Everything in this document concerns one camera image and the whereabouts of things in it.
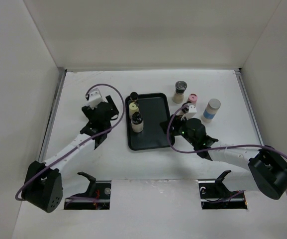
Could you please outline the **small brown spice bottle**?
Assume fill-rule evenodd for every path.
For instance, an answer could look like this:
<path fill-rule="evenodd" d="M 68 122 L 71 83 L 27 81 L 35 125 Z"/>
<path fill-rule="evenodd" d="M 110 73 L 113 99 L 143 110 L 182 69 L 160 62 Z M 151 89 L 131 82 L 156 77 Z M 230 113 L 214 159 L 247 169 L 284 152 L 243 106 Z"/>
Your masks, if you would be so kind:
<path fill-rule="evenodd" d="M 131 92 L 130 100 L 131 100 L 132 103 L 137 103 L 138 100 L 139 100 L 138 94 L 136 92 Z"/>

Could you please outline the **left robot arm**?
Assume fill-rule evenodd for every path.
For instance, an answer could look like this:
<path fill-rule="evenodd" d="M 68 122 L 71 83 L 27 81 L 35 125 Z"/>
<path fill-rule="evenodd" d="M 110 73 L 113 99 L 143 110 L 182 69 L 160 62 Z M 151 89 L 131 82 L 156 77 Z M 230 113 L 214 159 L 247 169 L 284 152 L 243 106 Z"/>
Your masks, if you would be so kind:
<path fill-rule="evenodd" d="M 111 121 L 119 111 L 111 98 L 88 97 L 89 103 L 82 107 L 88 123 L 76 138 L 55 156 L 43 161 L 33 161 L 27 170 L 21 198 L 47 213 L 53 212 L 63 198 L 62 177 L 69 166 L 76 166 L 83 156 L 90 156 L 111 132 Z"/>

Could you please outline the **yellow cap seasoning shaker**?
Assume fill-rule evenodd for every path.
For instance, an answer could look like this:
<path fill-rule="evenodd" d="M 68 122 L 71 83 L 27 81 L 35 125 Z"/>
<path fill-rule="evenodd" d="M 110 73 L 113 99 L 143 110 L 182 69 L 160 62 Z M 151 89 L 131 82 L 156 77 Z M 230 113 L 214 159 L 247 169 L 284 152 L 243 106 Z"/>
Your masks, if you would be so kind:
<path fill-rule="evenodd" d="M 136 112 L 139 112 L 139 105 L 136 102 L 131 102 L 129 104 L 129 116 L 132 117 L 132 115 Z"/>

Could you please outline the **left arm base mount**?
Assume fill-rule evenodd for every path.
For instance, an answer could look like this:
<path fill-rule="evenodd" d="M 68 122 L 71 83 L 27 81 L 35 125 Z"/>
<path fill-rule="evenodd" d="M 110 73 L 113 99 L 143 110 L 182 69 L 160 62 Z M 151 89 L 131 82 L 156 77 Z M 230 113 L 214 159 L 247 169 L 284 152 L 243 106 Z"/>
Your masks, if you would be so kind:
<path fill-rule="evenodd" d="M 67 197 L 64 210 L 109 210 L 112 182 L 97 181 L 85 172 L 77 174 L 88 180 L 88 186 L 83 192 Z"/>

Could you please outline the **black top grinder bottle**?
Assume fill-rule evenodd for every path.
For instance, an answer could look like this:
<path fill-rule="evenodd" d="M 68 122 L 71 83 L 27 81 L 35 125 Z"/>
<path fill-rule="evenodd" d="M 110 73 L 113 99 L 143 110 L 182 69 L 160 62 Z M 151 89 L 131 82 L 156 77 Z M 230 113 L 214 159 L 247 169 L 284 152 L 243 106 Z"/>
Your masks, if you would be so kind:
<path fill-rule="evenodd" d="M 143 117 L 139 112 L 135 112 L 131 116 L 131 127 L 135 133 L 140 133 L 143 131 L 144 127 Z"/>

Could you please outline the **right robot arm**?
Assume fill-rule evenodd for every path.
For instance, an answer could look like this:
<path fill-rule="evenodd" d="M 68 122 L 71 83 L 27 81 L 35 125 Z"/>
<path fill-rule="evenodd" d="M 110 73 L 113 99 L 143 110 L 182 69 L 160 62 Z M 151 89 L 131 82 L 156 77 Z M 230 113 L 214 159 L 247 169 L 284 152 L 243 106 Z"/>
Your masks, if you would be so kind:
<path fill-rule="evenodd" d="M 237 179 L 231 170 L 225 170 L 215 179 L 200 182 L 200 190 L 207 190 L 207 196 L 228 198 L 244 191 L 260 191 L 265 196 L 278 200 L 287 190 L 287 156 L 270 146 L 228 145 L 206 133 L 199 119 L 186 119 L 173 115 L 160 124 L 167 135 L 170 146 L 175 136 L 182 136 L 192 147 L 192 154 L 212 162 L 225 162 L 246 171 Z"/>

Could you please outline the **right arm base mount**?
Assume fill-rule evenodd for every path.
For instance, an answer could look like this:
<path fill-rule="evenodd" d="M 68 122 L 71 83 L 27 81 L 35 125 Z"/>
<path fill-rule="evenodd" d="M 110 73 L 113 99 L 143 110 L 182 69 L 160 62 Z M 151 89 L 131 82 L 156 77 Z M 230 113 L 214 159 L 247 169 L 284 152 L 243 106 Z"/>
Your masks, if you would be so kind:
<path fill-rule="evenodd" d="M 198 181 L 203 210 L 247 209 L 244 191 L 229 191 L 223 184 L 229 173 L 231 170 L 226 170 L 217 178 Z"/>

